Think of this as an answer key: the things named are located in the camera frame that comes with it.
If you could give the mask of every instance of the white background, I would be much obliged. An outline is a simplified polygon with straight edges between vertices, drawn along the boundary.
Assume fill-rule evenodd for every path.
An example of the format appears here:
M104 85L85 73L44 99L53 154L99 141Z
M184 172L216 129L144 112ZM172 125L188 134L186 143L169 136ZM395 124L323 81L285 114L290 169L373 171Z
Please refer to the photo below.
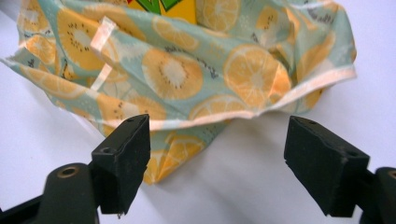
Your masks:
M396 3L338 2L355 35L358 78L330 88L304 117L370 155L371 171L396 167ZM17 49L13 5L0 0L0 57ZM0 78L0 207L6 210L41 194L53 169L88 163L104 138L3 64ZM288 122L281 113L235 121L161 184L143 184L127 216L101 215L101 223L358 223L359 208L352 219L323 216L294 177L283 159Z

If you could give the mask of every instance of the printed plastic bag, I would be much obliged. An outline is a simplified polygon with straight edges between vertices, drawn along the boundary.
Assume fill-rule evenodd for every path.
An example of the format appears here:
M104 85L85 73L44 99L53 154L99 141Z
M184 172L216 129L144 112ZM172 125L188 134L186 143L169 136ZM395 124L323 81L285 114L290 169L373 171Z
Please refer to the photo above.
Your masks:
M333 1L197 0L196 15L193 25L125 4L25 0L21 47L2 62L104 136L149 113L148 184L231 119L305 112L356 76L347 14Z

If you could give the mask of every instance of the yellow orange slice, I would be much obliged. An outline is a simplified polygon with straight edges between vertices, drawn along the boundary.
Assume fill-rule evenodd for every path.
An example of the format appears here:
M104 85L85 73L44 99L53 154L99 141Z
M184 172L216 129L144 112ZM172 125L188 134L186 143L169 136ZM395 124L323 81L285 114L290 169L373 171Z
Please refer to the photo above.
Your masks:
M161 19L160 17L154 17L152 20L152 28L157 34L163 39L181 47L186 50L194 50L198 47L199 42L192 35L179 30L172 23Z
M264 108L290 90L286 69L265 49L241 45L223 67L224 81L247 105Z
M48 41L42 35L34 35L29 38L26 41L26 48L42 63L49 64L55 61L55 43Z
M159 181L158 176L160 175L166 153L167 151L164 149L151 151L148 168L143 176L143 181L145 181L146 184L151 185Z
M196 105L189 114L189 119L197 119L224 112L241 111L245 104L231 95L215 95Z
M240 6L241 0L205 0L204 25L215 31L230 30L239 17Z
M62 99L77 98L86 90L73 82L34 68L21 66L21 71L41 89Z
M158 49L147 51L142 68L147 83L164 99L187 99L198 93L204 83L198 62Z

